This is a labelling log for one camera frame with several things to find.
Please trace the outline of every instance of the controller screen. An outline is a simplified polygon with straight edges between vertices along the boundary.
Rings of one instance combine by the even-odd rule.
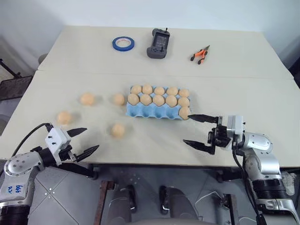
[[[166,49],[168,46],[168,40],[169,40],[168,35],[162,34],[162,33],[157,33],[154,37],[153,45],[158,48],[163,47],[164,49]]]

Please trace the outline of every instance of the white table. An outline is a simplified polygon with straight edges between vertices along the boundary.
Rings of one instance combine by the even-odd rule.
[[[151,29],[66,27],[0,138],[0,157],[10,157],[36,125],[56,125],[57,113],[68,110],[74,120],[67,128],[88,128],[72,140],[74,152],[100,144],[87,162],[236,166],[230,152],[217,149],[211,156],[182,142],[189,139],[205,143],[214,125],[193,120],[131,118],[125,116],[125,107],[111,103],[113,94],[128,94],[131,85],[150,83],[190,89],[194,113],[225,118],[243,115],[247,131],[264,133],[273,141],[281,166],[300,166],[300,91],[263,35],[169,31],[167,57],[153,60],[146,56]],[[114,50],[111,41],[117,36],[132,37],[134,49]],[[207,45],[211,48],[202,65],[189,61],[194,52]],[[98,97],[93,107],[78,102],[87,91]],[[109,135],[109,127],[115,122],[127,127],[126,136],[117,141]],[[45,130],[36,132],[20,152],[38,145],[45,147],[45,135]]]
[[[115,106],[111,97],[128,94],[132,84],[151,83],[188,87],[191,110],[210,115],[243,115],[249,132],[263,133],[274,144],[281,166],[299,166],[300,91],[293,80],[254,78],[164,77],[145,75],[107,75],[74,72],[37,71],[0,140],[1,157],[8,158],[19,141],[36,125],[52,122],[68,110],[75,119],[67,128],[87,127],[73,138],[75,153],[100,144],[87,162],[162,165],[235,166],[230,152],[216,150],[216,155],[190,148],[182,139],[207,141],[215,124],[193,120],[157,120],[125,116],[125,107]],[[86,91],[97,96],[97,104],[82,106],[78,98]],[[126,136],[115,140],[109,127],[126,125]],[[46,130],[36,132],[20,153],[42,144]]]
[[[66,27],[38,68],[151,76],[249,77],[293,79],[272,47],[258,32],[171,29],[167,56],[150,59],[151,28]],[[135,47],[118,52],[112,40],[129,36]],[[190,57],[210,45],[201,66]]]

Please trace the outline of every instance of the handwritten label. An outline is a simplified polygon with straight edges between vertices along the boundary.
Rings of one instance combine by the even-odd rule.
[[[8,192],[9,192],[10,194],[13,193],[13,186],[8,187]]]
[[[23,186],[22,185],[16,185],[15,188],[13,188],[14,186],[9,186],[7,191],[10,194],[14,194],[14,193],[21,193],[23,190]]]
[[[22,188],[23,188],[22,185],[17,185],[17,186],[15,187],[15,192],[16,192],[16,193],[21,192],[21,191],[22,191]]]

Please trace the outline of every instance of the white wall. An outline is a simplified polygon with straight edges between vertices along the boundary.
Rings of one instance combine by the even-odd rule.
[[[287,67],[300,55],[300,0],[0,1],[0,38],[33,69],[64,24],[262,31]]]

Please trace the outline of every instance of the blue painter's tape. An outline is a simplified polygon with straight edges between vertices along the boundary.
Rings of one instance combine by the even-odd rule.
[[[120,46],[118,46],[119,41],[127,41],[127,42],[129,42],[129,46],[120,47]],[[135,41],[131,37],[116,37],[112,41],[112,46],[115,50],[118,50],[120,52],[126,52],[126,51],[133,49],[133,47],[135,46]]]

